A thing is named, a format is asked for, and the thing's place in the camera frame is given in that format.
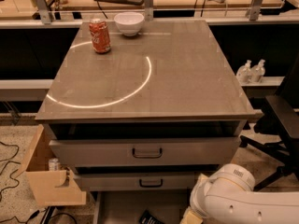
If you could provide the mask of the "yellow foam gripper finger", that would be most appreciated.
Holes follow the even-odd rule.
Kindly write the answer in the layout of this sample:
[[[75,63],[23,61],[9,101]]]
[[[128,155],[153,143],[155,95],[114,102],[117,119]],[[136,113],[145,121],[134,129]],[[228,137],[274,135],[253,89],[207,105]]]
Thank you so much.
[[[179,224],[203,224],[203,219],[188,207]]]

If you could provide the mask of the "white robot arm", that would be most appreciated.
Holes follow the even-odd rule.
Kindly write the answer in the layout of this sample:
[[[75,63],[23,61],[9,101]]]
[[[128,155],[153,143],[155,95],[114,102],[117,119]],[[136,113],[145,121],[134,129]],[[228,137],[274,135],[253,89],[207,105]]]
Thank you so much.
[[[200,174],[179,224],[299,224],[298,192],[257,192],[255,178],[242,166],[225,164],[213,175]]]

